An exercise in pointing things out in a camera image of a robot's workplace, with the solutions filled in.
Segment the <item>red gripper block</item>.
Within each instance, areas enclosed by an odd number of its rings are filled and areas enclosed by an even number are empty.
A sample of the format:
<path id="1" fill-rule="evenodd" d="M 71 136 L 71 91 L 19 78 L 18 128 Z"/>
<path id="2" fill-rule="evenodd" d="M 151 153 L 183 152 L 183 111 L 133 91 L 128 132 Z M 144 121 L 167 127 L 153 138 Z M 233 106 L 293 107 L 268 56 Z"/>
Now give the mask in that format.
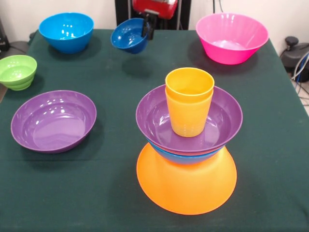
<path id="1" fill-rule="evenodd" d="M 146 37 L 148 35 L 148 40 L 152 40 L 157 16 L 162 19 L 171 19 L 177 4 L 177 0 L 133 0 L 133 9 L 136 12 L 145 13 L 143 15 L 141 36 Z"/>

